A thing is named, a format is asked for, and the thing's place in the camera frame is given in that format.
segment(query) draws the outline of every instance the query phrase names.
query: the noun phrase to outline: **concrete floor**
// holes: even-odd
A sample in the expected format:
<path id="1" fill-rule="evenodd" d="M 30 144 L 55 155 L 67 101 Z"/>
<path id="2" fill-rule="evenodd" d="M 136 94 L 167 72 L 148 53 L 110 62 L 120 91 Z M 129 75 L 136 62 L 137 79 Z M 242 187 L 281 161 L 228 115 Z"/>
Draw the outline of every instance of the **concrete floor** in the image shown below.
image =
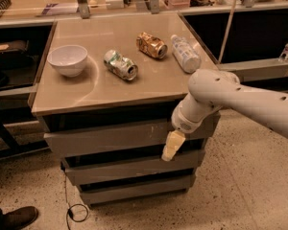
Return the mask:
<path id="1" fill-rule="evenodd" d="M 86 221 L 69 220 L 71 229 L 288 230 L 288 140 L 222 110 L 197 176 L 187 193 L 96 206 Z M 68 180 L 66 189 L 70 205 L 82 203 Z M 26 205 L 39 210 L 26 229 L 67 229 L 65 176 L 49 150 L 0 161 L 0 207 Z"/>

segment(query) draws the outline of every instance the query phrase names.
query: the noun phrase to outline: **black cable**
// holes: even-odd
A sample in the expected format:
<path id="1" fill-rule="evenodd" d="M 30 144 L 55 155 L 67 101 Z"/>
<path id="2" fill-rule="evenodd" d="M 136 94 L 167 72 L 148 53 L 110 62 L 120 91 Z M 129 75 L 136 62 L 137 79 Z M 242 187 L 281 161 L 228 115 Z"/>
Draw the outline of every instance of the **black cable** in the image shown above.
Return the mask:
<path id="1" fill-rule="evenodd" d="M 68 223 L 68 217 L 70 217 L 74 222 L 84 222 L 87 218 L 88 218 L 88 209 L 87 207 L 85 207 L 85 205 L 81 204 L 81 203 L 76 203 L 72 206 L 69 205 L 68 203 L 68 200 L 67 200 L 67 181 L 66 181 L 66 173 L 65 173 L 65 200 L 66 200 L 66 203 L 68 205 L 68 209 L 67 209 L 67 212 L 66 212 L 66 224 L 67 224 L 67 227 L 68 227 L 68 230 L 70 230 L 70 226 L 69 226 L 69 223 Z M 72 211 L 72 209 L 76 206 L 81 206 L 81 207 L 84 207 L 85 210 L 86 210 L 86 215 L 84 216 L 84 218 L 81 218 L 81 219 L 74 219 L 74 213 Z"/>

